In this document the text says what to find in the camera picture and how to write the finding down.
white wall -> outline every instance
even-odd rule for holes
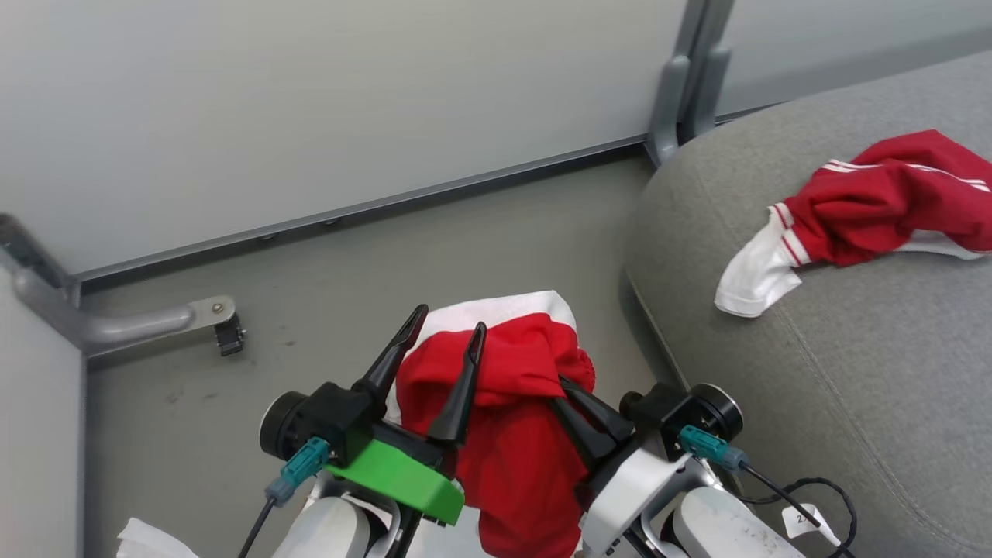
[[[14,297],[3,263],[0,554],[72,558],[81,553],[82,358]]]
[[[717,114],[992,49],[990,0],[737,0]]]
[[[7,0],[0,210],[70,273],[643,134],[684,0]]]

gray cushion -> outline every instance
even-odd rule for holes
[[[803,269],[804,284],[755,320],[716,310],[714,291],[766,207],[827,159],[927,128],[992,158],[990,91],[985,53],[722,126],[653,179],[629,246],[628,275],[683,380],[737,399],[739,443],[774,479],[847,488],[861,557],[992,556],[992,258]],[[798,494],[844,538],[839,498]],[[780,509],[761,513],[778,527]],[[801,540],[809,556],[829,553]]]

teal connector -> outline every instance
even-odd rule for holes
[[[305,480],[327,464],[330,446],[318,437],[307,440],[302,448],[279,470],[279,477],[265,488],[265,497],[283,507]]]
[[[279,476],[291,483],[294,487],[302,485],[305,480],[316,475],[320,468],[327,464],[327,456],[330,453],[330,446],[326,442],[314,436],[307,440],[296,455],[279,470]]]
[[[682,427],[679,440],[683,450],[730,471],[737,471],[741,463],[748,461],[747,454],[743,451],[694,426]]]

metal bracket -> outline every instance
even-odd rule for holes
[[[716,103],[730,64],[730,48],[720,41],[733,4],[687,0],[648,127],[648,155],[657,167],[674,156],[680,143],[715,126]]]
[[[214,327],[221,356],[244,348],[234,299],[216,296],[132,316],[94,316],[70,300],[75,286],[48,253],[12,216],[0,214],[0,248],[11,267],[15,295],[87,356],[105,354],[200,328]]]

gray floor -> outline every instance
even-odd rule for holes
[[[113,556],[131,516],[201,558],[233,556],[280,466],[258,448],[269,403],[350,383],[421,302],[556,289],[596,392],[616,404],[650,388],[664,371],[621,253],[651,172],[645,158],[613,161],[86,297],[89,310],[122,314],[229,294],[250,335],[225,359],[205,334],[91,363],[86,556]],[[270,555],[293,515],[275,511],[252,556]]]

